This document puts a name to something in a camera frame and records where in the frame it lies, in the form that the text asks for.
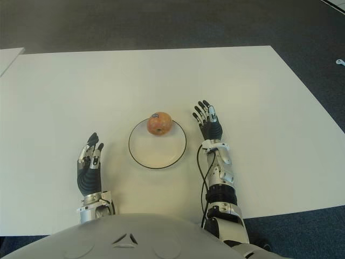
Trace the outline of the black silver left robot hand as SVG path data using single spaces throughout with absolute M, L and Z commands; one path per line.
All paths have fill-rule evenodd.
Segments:
M 77 185 L 82 196 L 101 192 L 101 151 L 103 143 L 94 132 L 83 146 L 77 159 Z

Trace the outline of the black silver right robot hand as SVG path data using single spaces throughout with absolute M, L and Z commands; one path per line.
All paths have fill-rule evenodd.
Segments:
M 223 129 L 219 122 L 215 108 L 206 100 L 198 101 L 194 106 L 192 116 L 198 123 L 204 140 L 221 140 Z

